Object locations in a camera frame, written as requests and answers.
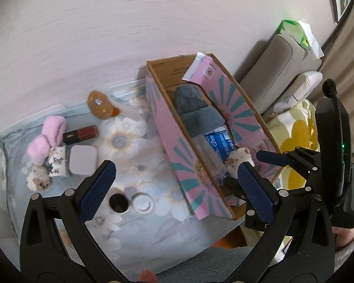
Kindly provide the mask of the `right hand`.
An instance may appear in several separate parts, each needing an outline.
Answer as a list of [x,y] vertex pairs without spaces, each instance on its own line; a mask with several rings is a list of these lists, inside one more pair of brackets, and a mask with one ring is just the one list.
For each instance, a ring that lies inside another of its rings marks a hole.
[[352,229],[332,227],[332,232],[334,235],[334,248],[336,251],[346,247],[354,240],[354,227]]

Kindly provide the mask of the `left hand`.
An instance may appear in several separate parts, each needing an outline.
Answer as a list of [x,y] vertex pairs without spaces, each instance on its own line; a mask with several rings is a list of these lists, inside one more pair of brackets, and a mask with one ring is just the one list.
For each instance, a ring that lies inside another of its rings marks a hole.
[[140,272],[137,282],[159,283],[159,280],[152,271],[149,271],[146,268],[144,268]]

